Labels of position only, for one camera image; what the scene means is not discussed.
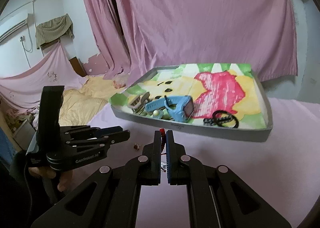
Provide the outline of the person's left hand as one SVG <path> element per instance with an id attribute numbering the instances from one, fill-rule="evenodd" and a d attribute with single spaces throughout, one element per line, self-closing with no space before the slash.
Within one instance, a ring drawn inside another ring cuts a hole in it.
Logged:
<path id="1" fill-rule="evenodd" d="M 59 182 L 57 184 L 57 189 L 60 192 L 64 192 L 65 190 L 67 190 L 67 188 L 69 188 L 72 182 L 72 177 L 73 177 L 73 171 L 56 173 L 53 169 L 44 168 L 44 167 L 40 167 L 40 168 L 29 167 L 28 171 L 32 176 L 39 176 L 39 177 L 49 178 L 49 179 L 54 179 L 58 177 Z"/>

